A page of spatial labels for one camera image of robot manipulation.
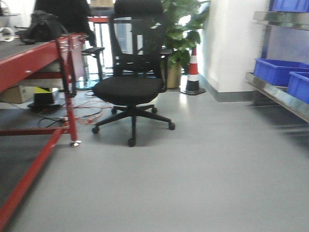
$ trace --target mesh chair back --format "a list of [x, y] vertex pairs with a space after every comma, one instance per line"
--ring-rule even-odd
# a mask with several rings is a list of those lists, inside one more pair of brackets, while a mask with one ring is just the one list
[[164, 41], [167, 18], [164, 13], [115, 13], [109, 19], [113, 71], [148, 72], [162, 78], [160, 52]]

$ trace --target chair wheel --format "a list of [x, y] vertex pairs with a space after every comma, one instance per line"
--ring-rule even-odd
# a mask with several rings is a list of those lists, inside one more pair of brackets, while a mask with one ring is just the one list
[[169, 129], [172, 131], [172, 130], [175, 130], [175, 128], [176, 128], [175, 123], [169, 122]]
[[135, 146], [135, 143], [136, 143], [136, 141], [135, 141], [135, 139], [133, 139], [133, 138], [130, 138], [130, 139], [128, 139], [128, 141], [127, 141], [127, 144], [129, 145], [129, 147]]
[[154, 107], [154, 108], [151, 108], [151, 112], [154, 113], [154, 114], [156, 114], [156, 113], [158, 113], [158, 109], [155, 108], [155, 107]]
[[100, 128], [99, 127], [94, 127], [92, 128], [92, 133], [97, 134], [99, 132]]
[[117, 109], [113, 108], [112, 109], [112, 114], [115, 115], [117, 113]]

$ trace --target stainless steel shelf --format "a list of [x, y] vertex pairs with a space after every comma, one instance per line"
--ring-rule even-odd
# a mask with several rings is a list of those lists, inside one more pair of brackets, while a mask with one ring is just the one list
[[246, 73], [246, 80], [257, 91], [263, 93], [276, 103], [282, 105], [301, 119], [309, 123], [309, 105], [286, 93], [284, 89], [273, 86], [268, 82], [256, 77], [252, 73]]
[[256, 11], [253, 19], [262, 25], [309, 30], [309, 13]]

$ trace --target plant pot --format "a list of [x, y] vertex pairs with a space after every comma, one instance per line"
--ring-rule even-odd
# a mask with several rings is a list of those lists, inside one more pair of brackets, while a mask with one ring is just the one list
[[176, 62], [173, 67], [169, 69], [168, 88], [179, 88], [180, 79], [182, 76], [182, 66], [180, 62]]

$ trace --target white wall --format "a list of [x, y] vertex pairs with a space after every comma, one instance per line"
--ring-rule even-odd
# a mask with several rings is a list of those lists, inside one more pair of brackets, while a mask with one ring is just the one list
[[200, 73], [218, 92], [251, 91], [245, 73], [254, 69], [262, 40], [261, 25], [252, 20], [267, 0], [212, 0], [202, 41]]
[[11, 13], [21, 14], [19, 25], [21, 27], [27, 27], [30, 24], [30, 15], [33, 12], [35, 0], [3, 0], [8, 4]]

